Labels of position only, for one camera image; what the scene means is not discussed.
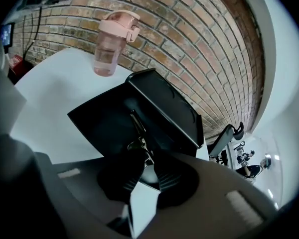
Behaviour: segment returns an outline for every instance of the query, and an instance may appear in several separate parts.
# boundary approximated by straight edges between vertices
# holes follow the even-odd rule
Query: white desk
[[[131,71],[117,66],[111,77],[96,75],[93,55],[70,48],[42,61],[28,72],[16,88],[27,100],[11,136],[33,151],[49,155],[52,163],[102,157],[81,134],[68,113],[91,98],[123,83]],[[197,157],[209,160],[206,145]],[[137,235],[155,215],[158,192],[138,183],[132,192],[132,211]]]

